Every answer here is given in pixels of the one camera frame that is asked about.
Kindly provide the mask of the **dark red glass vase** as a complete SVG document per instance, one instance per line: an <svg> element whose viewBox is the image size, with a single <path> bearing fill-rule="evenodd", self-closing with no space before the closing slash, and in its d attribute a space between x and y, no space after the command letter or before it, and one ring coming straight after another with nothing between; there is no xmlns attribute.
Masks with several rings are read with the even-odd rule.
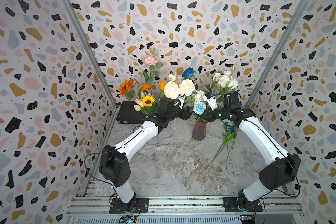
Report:
<svg viewBox="0 0 336 224"><path fill-rule="evenodd" d="M206 136L206 123L197 121L193 130L192 130L192 138L196 141L204 140Z"/></svg>

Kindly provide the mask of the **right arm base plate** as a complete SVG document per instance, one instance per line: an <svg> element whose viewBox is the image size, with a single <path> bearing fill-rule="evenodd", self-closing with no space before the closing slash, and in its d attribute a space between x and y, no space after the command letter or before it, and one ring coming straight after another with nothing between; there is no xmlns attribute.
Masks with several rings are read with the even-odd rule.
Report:
<svg viewBox="0 0 336 224"><path fill-rule="evenodd" d="M260 200L247 201L244 197L224 197L225 212L263 212Z"/></svg>

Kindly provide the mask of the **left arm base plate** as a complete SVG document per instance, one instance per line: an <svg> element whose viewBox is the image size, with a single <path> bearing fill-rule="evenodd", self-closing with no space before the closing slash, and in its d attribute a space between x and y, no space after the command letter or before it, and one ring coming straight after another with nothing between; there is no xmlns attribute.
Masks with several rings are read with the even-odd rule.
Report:
<svg viewBox="0 0 336 224"><path fill-rule="evenodd" d="M114 198L111 201L110 214L131 214L131 213L148 213L149 198L133 197L128 203L123 203L120 199Z"/></svg>

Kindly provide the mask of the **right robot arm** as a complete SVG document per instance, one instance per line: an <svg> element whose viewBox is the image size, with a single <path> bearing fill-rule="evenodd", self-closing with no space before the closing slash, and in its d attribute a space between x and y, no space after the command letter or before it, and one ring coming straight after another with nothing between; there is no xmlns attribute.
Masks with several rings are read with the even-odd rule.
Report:
<svg viewBox="0 0 336 224"><path fill-rule="evenodd" d="M298 180L300 157L290 154L280 146L268 134L255 113L250 108L241 106L239 93L232 91L223 94L223 107L218 107L213 93L205 94L203 99L209 105L204 111L208 122L217 119L233 122L235 127L250 138L265 160L266 167L259 172L258 179L238 194L236 204L241 211L249 211L265 195Z"/></svg>

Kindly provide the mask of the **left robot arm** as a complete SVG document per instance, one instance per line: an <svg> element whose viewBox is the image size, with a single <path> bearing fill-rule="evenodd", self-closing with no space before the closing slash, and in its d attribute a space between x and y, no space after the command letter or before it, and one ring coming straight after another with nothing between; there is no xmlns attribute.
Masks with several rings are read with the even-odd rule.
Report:
<svg viewBox="0 0 336 224"><path fill-rule="evenodd" d="M136 193L129 183L130 160L142 146L165 129L170 121L179 117L186 119L186 116L183 97L178 96L177 99L162 97L159 107L133 134L113 147L107 145L103 148L99 172L113 186L120 202L127 210L132 210L131 207L136 201Z"/></svg>

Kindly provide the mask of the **purple glass vase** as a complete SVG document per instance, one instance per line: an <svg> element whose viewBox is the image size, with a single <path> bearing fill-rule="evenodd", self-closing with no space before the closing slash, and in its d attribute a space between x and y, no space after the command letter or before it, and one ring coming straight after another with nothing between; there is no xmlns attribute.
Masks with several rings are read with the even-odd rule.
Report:
<svg viewBox="0 0 336 224"><path fill-rule="evenodd" d="M150 118L156 118L158 117L158 114L156 112L151 113L151 115L149 116Z"/></svg>

